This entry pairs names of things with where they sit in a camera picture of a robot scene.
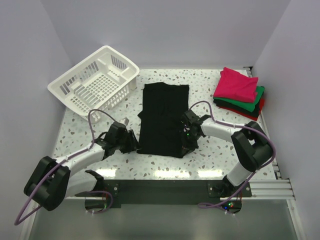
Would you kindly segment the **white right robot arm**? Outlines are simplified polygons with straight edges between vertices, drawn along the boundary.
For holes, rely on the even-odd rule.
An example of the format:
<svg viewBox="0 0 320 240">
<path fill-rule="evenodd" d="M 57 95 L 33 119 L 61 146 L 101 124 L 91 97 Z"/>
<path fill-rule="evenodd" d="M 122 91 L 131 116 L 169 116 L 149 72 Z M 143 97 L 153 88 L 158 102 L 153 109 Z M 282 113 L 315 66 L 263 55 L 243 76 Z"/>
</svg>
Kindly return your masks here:
<svg viewBox="0 0 320 240">
<path fill-rule="evenodd" d="M 222 189 L 227 196 L 235 196 L 253 173 L 275 158 L 275 146 L 255 121 L 234 125 L 214 120 L 209 115 L 199 117 L 188 110 L 182 115 L 181 124 L 183 156 L 199 147 L 198 139 L 201 137 L 215 137 L 233 144 L 238 163 L 222 180 Z"/>
</svg>

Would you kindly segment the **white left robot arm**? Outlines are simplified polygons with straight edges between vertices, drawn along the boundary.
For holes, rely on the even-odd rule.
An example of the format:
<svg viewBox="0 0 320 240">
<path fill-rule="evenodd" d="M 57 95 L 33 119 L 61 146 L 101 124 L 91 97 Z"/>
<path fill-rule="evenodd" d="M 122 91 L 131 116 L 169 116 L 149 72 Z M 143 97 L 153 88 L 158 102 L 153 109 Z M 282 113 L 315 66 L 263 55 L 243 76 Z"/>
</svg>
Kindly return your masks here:
<svg viewBox="0 0 320 240">
<path fill-rule="evenodd" d="M 70 178 L 89 165 L 112 156 L 115 151 L 123 154 L 140 148 L 134 131 L 120 122 L 114 122 L 108 131 L 101 133 L 93 143 L 79 151 L 56 159 L 43 157 L 24 187 L 24 194 L 47 211 L 56 209 L 62 201 L 75 193 Z"/>
</svg>

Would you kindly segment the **white plastic laundry basket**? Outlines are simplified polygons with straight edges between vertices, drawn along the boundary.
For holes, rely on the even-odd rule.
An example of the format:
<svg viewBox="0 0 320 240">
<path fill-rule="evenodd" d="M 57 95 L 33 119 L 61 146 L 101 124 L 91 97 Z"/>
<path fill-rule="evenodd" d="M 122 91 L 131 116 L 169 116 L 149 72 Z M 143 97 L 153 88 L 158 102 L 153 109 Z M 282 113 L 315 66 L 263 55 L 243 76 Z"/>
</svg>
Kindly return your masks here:
<svg viewBox="0 0 320 240">
<path fill-rule="evenodd" d="M 137 87 L 139 67 L 105 45 L 52 81 L 47 89 L 68 109 L 96 123 Z"/>
</svg>

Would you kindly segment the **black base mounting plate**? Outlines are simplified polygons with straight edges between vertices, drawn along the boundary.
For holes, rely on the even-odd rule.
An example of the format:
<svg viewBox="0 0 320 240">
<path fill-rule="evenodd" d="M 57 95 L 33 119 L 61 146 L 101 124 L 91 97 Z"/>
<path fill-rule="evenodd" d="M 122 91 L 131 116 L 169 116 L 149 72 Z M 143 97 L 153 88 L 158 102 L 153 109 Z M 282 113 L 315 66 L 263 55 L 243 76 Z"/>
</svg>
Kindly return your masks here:
<svg viewBox="0 0 320 240">
<path fill-rule="evenodd" d="M 89 210 L 124 205 L 196 205 L 199 208 L 240 210 L 242 198 L 251 197 L 248 182 L 232 186 L 226 180 L 99 180 L 85 199 Z"/>
</svg>

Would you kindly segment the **pink folded t shirt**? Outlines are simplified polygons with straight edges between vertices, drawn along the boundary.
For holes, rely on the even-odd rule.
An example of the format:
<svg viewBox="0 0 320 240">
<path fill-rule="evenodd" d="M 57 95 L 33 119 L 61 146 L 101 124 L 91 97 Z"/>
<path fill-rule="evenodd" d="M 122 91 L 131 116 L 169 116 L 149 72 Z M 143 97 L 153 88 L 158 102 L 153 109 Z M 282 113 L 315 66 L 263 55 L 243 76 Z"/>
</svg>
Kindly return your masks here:
<svg viewBox="0 0 320 240">
<path fill-rule="evenodd" d="M 258 77 L 248 77 L 231 68 L 224 67 L 213 93 L 214 98 L 227 98 L 252 103 L 256 98 Z"/>
</svg>

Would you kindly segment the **green folded t shirt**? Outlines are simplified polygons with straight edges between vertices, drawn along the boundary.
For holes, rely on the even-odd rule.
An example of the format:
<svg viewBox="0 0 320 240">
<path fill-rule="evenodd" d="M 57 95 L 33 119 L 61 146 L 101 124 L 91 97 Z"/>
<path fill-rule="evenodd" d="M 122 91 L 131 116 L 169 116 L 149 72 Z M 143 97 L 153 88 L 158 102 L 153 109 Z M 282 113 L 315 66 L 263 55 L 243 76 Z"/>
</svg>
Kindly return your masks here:
<svg viewBox="0 0 320 240">
<path fill-rule="evenodd" d="M 227 104 L 227 105 L 238 107 L 240 109 L 244 109 L 249 112 L 253 112 L 254 109 L 256 108 L 256 105 L 259 103 L 260 99 L 262 98 L 264 91 L 265 91 L 264 86 L 257 86 L 256 96 L 253 102 L 242 102 L 242 101 L 229 99 L 229 98 L 222 98 L 222 97 L 214 97 L 213 102 Z"/>
</svg>

